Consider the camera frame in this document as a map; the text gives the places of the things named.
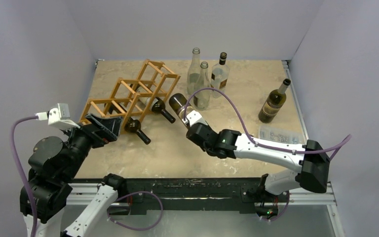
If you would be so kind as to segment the olive green wine bottle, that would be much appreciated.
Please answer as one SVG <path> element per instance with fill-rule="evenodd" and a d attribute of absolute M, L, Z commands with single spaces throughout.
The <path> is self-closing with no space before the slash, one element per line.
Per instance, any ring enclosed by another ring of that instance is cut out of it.
<path fill-rule="evenodd" d="M 186 129 L 188 129 L 189 122 L 186 121 L 184 116 L 185 105 L 187 103 L 187 98 L 181 93 L 175 93 L 169 99 L 169 105 L 175 114 L 178 116 L 179 120 L 184 124 Z"/>

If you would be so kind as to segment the dark labelled wine bottle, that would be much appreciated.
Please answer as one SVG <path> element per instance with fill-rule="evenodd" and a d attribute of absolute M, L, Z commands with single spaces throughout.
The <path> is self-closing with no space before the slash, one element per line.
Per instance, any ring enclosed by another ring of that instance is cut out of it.
<path fill-rule="evenodd" d="M 174 123 L 176 119 L 166 110 L 166 105 L 162 99 L 155 97 L 153 104 L 151 106 L 151 111 L 156 114 L 161 114 L 164 116 L 170 123 Z"/>

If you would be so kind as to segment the clear liquor bottle black cap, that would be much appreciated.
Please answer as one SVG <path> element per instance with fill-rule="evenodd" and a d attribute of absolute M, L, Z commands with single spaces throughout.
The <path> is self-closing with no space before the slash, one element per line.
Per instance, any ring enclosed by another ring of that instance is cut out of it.
<path fill-rule="evenodd" d="M 211 87 L 221 92 L 225 92 L 227 79 L 229 77 L 230 68 L 226 64 L 227 53 L 221 52 L 219 62 L 212 68 Z"/>

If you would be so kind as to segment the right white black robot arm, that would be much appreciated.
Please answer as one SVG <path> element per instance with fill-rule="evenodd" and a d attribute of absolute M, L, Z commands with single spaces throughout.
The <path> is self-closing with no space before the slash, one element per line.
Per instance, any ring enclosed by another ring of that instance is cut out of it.
<path fill-rule="evenodd" d="M 296 188 L 320 194 L 327 190 L 330 161 L 325 152 L 317 151 L 320 145 L 316 141 L 282 144 L 235 130 L 216 133 L 202 123 L 192 125 L 186 137 L 212 157 L 254 159 L 284 167 L 279 173 L 262 176 L 257 194 L 264 201 Z"/>

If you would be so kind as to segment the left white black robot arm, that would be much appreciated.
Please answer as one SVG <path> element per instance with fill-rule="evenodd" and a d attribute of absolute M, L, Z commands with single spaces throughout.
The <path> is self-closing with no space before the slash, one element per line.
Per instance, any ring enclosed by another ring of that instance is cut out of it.
<path fill-rule="evenodd" d="M 68 139 L 49 136 L 39 140 L 28 160 L 31 167 L 28 173 L 22 168 L 16 148 L 12 148 L 24 185 L 20 192 L 20 210 L 32 237 L 83 237 L 111 201 L 121 202 L 127 197 L 123 178 L 108 175 L 103 179 L 102 189 L 79 218 L 64 231 L 60 230 L 72 191 L 70 184 L 89 151 L 116 141 L 122 125 L 121 117 L 100 118 L 88 114 L 86 118 L 88 124 L 78 124 L 58 109 L 35 114 L 34 119 L 46 120 Z"/>

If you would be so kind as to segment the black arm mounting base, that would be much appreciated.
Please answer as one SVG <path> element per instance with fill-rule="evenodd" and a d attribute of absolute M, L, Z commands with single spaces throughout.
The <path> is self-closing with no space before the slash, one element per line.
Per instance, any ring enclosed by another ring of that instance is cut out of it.
<path fill-rule="evenodd" d="M 274 217 L 278 205 L 289 199 L 289 192 L 274 196 L 260 193 L 262 178 L 122 178 L 110 174 L 94 182 L 110 184 L 124 197 L 131 215 L 152 210 L 236 211 Z"/>

